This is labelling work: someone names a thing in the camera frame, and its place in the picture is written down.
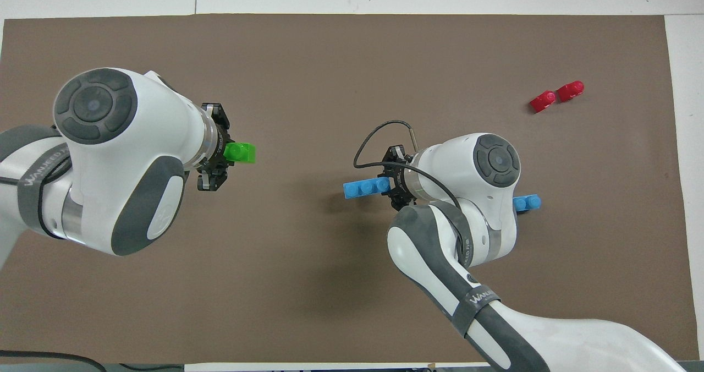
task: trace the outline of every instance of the black cable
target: black cable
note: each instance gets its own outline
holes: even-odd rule
[[[419,168],[417,168],[417,167],[413,167],[413,166],[411,166],[410,164],[397,163],[397,162],[392,162],[392,161],[387,161],[387,162],[381,162],[381,161],[380,161],[380,162],[366,163],[366,164],[358,164],[358,163],[357,163],[357,160],[359,159],[359,156],[362,154],[362,150],[364,149],[365,146],[367,146],[367,142],[369,142],[369,140],[372,138],[372,136],[373,136],[377,131],[379,131],[380,129],[382,129],[382,127],[388,126],[389,124],[394,124],[394,123],[403,124],[404,126],[406,126],[406,127],[408,128],[408,131],[410,132],[411,138],[412,138],[412,139],[414,138],[414,136],[413,136],[413,127],[411,127],[410,124],[408,124],[407,122],[405,122],[405,121],[398,121],[397,119],[395,119],[394,121],[386,121],[386,122],[383,122],[382,124],[379,124],[375,129],[373,129],[372,132],[369,133],[369,135],[367,136],[367,138],[365,138],[364,141],[362,141],[362,144],[359,146],[359,149],[357,149],[357,154],[355,154],[354,160],[352,161],[353,166],[354,166],[355,168],[377,167],[377,166],[382,166],[382,167],[385,167],[385,166],[397,166],[397,167],[403,167],[403,168],[406,168],[406,169],[410,169],[411,171],[415,171],[415,172],[417,172],[418,174],[421,174],[421,176],[426,177],[427,179],[429,179],[430,181],[432,181],[433,184],[437,185],[440,189],[442,189],[443,192],[447,193],[447,195],[450,196],[450,200],[452,200],[453,204],[455,204],[455,207],[457,207],[458,209],[462,210],[462,207],[460,207],[460,202],[457,200],[457,198],[455,197],[455,195],[452,194],[452,192],[450,192],[450,189],[448,189],[445,185],[443,185],[442,182],[438,181],[437,178],[431,176],[430,174],[428,174],[427,172],[423,171],[422,169],[419,169]]]
[[[18,183],[20,183],[19,179],[0,177],[0,184],[17,186]]]
[[[71,158],[69,156],[59,163],[58,166],[56,166],[53,171],[46,176],[46,179],[43,182],[45,184],[50,184],[51,182],[56,181],[56,179],[60,179],[63,174],[66,174],[66,172],[71,169],[71,167],[73,167],[73,163],[71,162]]]
[[[176,364],[174,364],[174,365],[159,365],[159,366],[152,366],[152,367],[148,367],[148,368],[138,368],[136,366],[131,366],[131,365],[127,365],[127,364],[120,364],[120,365],[127,368],[127,369],[131,369],[131,370],[162,370],[162,369],[171,369],[171,368],[181,369],[183,367],[182,365],[176,365]]]
[[[21,352],[15,350],[0,350],[0,357],[21,357],[21,358],[55,358],[55,359],[67,359],[70,361],[85,362],[86,364],[93,365],[100,372],[108,372],[103,365],[99,362],[92,360],[87,357],[76,356],[73,354],[66,353],[53,353],[53,352]]]

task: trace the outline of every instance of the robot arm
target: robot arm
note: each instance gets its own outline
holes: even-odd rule
[[[420,151],[410,165],[443,182],[460,209],[447,203],[448,195],[433,182],[396,169],[397,193],[430,203],[400,209],[388,232],[390,256],[496,370],[683,370],[629,327],[521,314],[468,273],[467,267],[504,256],[515,244],[510,201],[520,161],[505,139],[458,137]]]
[[[254,161],[253,146],[231,140],[220,104],[198,108],[154,72],[80,74],[53,114],[55,128],[0,133],[3,249],[32,229],[131,254],[171,225],[190,171],[199,190],[216,191],[235,161]]]

